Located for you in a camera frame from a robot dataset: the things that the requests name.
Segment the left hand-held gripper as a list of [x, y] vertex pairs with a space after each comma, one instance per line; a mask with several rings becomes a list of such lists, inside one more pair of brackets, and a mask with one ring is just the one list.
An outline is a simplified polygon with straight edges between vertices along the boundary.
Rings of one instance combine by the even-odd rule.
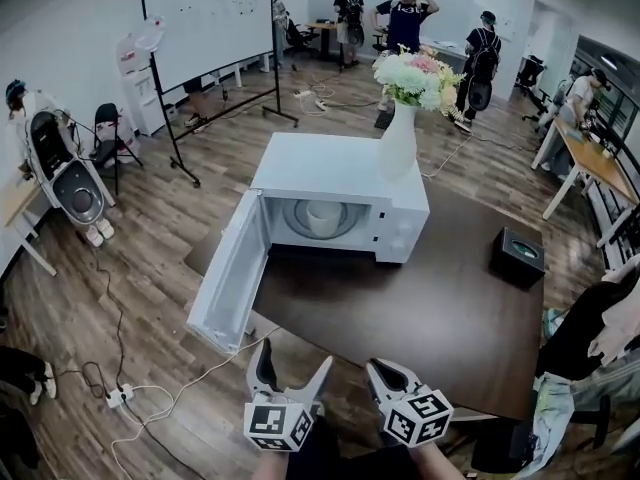
[[[272, 346], [265, 337], [250, 359], [246, 382], [250, 393], [274, 395], [278, 392], [277, 375], [271, 360]], [[298, 452], [320, 416], [324, 404], [320, 397], [334, 357], [327, 357], [308, 383], [288, 388], [287, 397], [258, 394], [244, 406], [244, 436], [262, 451]]]

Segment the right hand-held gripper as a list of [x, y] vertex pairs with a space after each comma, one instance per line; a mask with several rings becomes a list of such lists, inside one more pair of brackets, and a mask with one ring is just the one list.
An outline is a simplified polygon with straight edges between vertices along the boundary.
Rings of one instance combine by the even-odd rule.
[[[413, 394], [424, 383], [412, 370], [392, 361], [372, 358], [365, 369], [372, 399], [379, 412], [385, 414], [386, 434], [409, 448], [445, 435], [454, 408], [440, 390]], [[388, 406], [389, 399], [399, 400]]]

